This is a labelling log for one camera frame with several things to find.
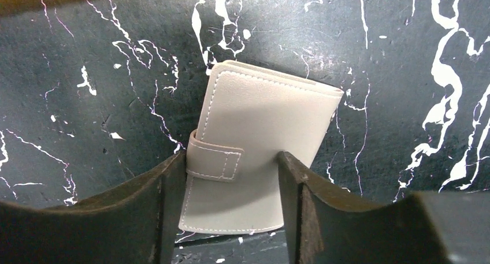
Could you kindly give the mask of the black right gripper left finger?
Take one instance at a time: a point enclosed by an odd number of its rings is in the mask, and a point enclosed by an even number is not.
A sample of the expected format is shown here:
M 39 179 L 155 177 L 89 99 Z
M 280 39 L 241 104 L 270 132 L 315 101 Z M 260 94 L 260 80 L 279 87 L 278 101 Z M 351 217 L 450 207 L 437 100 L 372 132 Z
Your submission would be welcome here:
M 73 206 L 1 203 L 2 263 L 171 263 L 185 152 Z

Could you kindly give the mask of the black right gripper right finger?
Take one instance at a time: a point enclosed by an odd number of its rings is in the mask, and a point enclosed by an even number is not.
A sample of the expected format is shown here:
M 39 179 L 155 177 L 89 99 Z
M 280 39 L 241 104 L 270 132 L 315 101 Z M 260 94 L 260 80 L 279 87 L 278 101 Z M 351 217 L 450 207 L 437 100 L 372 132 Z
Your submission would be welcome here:
M 378 204 L 277 154 L 290 263 L 448 263 L 449 254 L 417 193 Z

